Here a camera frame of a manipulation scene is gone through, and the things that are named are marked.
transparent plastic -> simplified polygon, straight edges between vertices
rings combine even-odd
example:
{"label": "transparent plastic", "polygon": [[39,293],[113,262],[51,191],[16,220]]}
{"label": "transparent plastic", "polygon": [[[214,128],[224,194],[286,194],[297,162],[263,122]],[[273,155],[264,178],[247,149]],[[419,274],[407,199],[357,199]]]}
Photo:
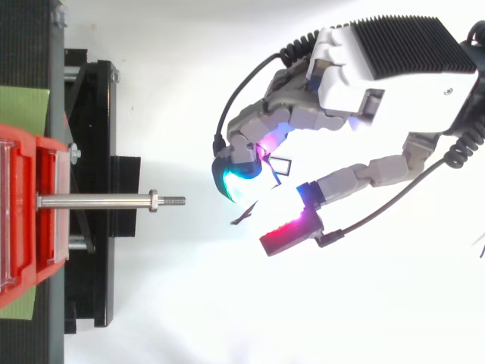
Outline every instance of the transparent plastic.
{"label": "transparent plastic", "polygon": [[0,292],[15,283],[10,257],[10,155],[14,142],[0,140]]}
{"label": "transparent plastic", "polygon": [[[70,192],[70,154],[55,152],[55,194]],[[69,259],[69,210],[54,210],[54,263]]]}

green surface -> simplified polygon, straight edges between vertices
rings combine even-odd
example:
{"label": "green surface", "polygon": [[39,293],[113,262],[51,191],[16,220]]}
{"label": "green surface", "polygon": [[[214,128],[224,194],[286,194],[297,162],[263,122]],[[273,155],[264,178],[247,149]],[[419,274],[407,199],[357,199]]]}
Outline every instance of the green surface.
{"label": "green surface", "polygon": [[44,135],[48,89],[0,86],[0,124]]}
{"label": "green surface", "polygon": [[36,286],[33,286],[21,298],[0,309],[0,319],[31,320],[35,301]]}
{"label": "green surface", "polygon": [[[44,135],[49,93],[48,89],[0,86],[0,124]],[[0,309],[0,319],[31,320],[35,300],[34,286],[21,298]]]}

red container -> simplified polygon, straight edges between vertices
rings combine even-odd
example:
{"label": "red container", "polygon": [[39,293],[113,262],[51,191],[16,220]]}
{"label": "red container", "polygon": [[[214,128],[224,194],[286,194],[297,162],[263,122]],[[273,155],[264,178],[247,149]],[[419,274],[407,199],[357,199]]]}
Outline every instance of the red container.
{"label": "red container", "polygon": [[36,275],[36,138],[0,125],[0,308]]}
{"label": "red container", "polygon": [[0,125],[0,309],[52,276],[68,255],[69,210],[36,211],[36,193],[69,193],[67,147]]}
{"label": "red container", "polygon": [[[37,137],[36,171],[39,195],[70,192],[70,157],[64,144]],[[52,276],[68,257],[69,210],[40,209],[36,223],[38,284]]]}

screw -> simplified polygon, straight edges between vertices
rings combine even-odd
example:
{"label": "screw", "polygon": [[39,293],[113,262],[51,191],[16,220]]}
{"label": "screw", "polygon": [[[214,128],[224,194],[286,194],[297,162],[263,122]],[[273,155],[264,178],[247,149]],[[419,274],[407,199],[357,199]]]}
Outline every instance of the screw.
{"label": "screw", "polygon": [[184,206],[185,197],[158,197],[159,206]]}
{"label": "screw", "polygon": [[113,81],[113,83],[119,83],[120,82],[120,71],[119,70],[111,70],[111,81]]}
{"label": "screw", "polygon": [[67,28],[67,7],[58,5],[52,12],[52,23],[58,28]]}
{"label": "screw", "polygon": [[76,143],[72,143],[69,147],[70,152],[70,163],[75,165],[77,163],[77,159],[81,158],[81,151],[77,148]]}

metal rod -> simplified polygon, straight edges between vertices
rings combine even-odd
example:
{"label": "metal rod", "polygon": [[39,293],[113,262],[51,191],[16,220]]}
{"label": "metal rod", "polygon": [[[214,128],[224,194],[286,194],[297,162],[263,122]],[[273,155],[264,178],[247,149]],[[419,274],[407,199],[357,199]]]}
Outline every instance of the metal rod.
{"label": "metal rod", "polygon": [[79,67],[64,67],[64,82],[73,83],[77,79]]}
{"label": "metal rod", "polygon": [[38,209],[149,209],[156,212],[159,206],[183,206],[185,202],[185,197],[158,197],[156,190],[151,190],[148,195],[107,193],[37,196]]}
{"label": "metal rod", "polygon": [[69,236],[69,250],[87,250],[88,246],[84,240],[83,235]]}

